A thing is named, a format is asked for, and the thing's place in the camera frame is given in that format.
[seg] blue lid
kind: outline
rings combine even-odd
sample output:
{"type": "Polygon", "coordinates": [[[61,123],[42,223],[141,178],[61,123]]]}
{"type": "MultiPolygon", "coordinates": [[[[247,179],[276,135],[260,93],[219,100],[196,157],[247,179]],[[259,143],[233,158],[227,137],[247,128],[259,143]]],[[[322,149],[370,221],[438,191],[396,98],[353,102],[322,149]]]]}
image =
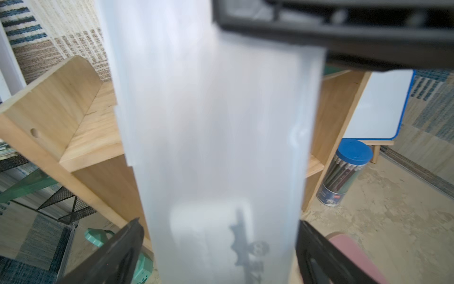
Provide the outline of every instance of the blue lid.
{"type": "Polygon", "coordinates": [[[367,164],[372,156],[372,149],[363,142],[356,139],[342,139],[337,148],[336,154],[339,158],[349,164],[367,164]]]}

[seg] floor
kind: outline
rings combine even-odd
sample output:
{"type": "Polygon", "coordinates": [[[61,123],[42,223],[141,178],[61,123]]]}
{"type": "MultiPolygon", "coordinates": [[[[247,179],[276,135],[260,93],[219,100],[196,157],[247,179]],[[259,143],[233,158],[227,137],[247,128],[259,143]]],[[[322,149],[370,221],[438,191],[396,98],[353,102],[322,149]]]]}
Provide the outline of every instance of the floor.
{"type": "MultiPolygon", "coordinates": [[[[314,200],[301,217],[323,235],[350,235],[392,284],[447,284],[454,278],[454,200],[383,157],[366,167],[340,206],[314,200]]],[[[67,272],[95,250],[84,239],[88,227],[118,229],[98,213],[82,219],[67,272]]],[[[155,269],[147,284],[157,283],[155,269]]],[[[299,283],[297,274],[290,283],[299,283]]]]}

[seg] frosted plastic folder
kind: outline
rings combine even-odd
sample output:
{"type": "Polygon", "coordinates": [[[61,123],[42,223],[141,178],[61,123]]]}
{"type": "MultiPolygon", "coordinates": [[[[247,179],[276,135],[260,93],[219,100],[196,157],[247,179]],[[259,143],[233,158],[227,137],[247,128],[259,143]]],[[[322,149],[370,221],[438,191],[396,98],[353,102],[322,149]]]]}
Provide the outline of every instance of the frosted plastic folder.
{"type": "Polygon", "coordinates": [[[209,0],[97,8],[162,282],[286,283],[325,50],[220,31],[209,0]]]}

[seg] green plastic object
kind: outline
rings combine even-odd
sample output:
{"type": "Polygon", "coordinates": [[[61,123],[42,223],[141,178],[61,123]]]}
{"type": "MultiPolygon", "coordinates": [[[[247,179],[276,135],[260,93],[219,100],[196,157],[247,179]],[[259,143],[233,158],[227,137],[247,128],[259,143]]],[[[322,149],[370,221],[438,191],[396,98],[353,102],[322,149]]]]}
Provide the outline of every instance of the green plastic object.
{"type": "Polygon", "coordinates": [[[112,231],[88,228],[85,231],[85,238],[87,241],[100,248],[109,240],[107,234],[110,234],[112,236],[115,235],[115,233],[112,231]]]}
{"type": "MultiPolygon", "coordinates": [[[[109,238],[107,234],[111,236],[115,235],[114,232],[109,230],[102,229],[92,229],[88,228],[85,231],[85,238],[87,241],[91,242],[97,247],[102,247],[109,238]]],[[[143,284],[150,277],[153,272],[153,261],[151,258],[144,252],[139,254],[139,258],[136,263],[136,269],[134,270],[132,284],[143,284]]]]}
{"type": "Polygon", "coordinates": [[[42,170],[37,169],[33,173],[18,181],[15,185],[2,192],[0,194],[0,203],[8,202],[54,184],[57,184],[56,180],[49,177],[42,170]]]}

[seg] teal plastic stool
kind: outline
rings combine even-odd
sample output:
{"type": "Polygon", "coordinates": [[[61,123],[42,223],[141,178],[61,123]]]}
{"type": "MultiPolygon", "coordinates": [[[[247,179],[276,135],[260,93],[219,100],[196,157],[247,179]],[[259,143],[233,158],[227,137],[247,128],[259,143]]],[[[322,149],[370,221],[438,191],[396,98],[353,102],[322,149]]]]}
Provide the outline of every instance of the teal plastic stool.
{"type": "MultiPolygon", "coordinates": [[[[87,241],[91,242],[97,247],[102,247],[109,238],[107,234],[113,236],[115,235],[114,232],[102,229],[92,229],[88,228],[85,231],[85,238],[87,241]]],[[[150,277],[151,273],[153,272],[153,261],[151,258],[141,252],[139,254],[139,259],[136,263],[136,269],[134,270],[133,280],[131,281],[132,284],[143,284],[147,279],[150,277]]]]}

